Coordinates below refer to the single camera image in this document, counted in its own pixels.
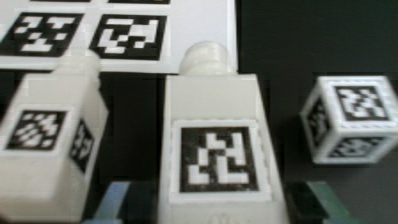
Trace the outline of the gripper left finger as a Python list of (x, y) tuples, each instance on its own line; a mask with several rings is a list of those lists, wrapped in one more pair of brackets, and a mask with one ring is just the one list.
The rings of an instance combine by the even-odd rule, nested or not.
[(86, 219), (82, 224), (125, 224), (125, 221), (118, 217), (118, 215), (121, 212), (129, 188), (129, 182), (116, 181), (111, 183), (95, 217), (91, 219)]

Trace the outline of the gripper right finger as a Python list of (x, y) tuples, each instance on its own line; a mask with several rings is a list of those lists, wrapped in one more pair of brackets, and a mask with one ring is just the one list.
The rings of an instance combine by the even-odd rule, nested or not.
[(326, 182), (287, 184), (292, 224), (360, 224)]

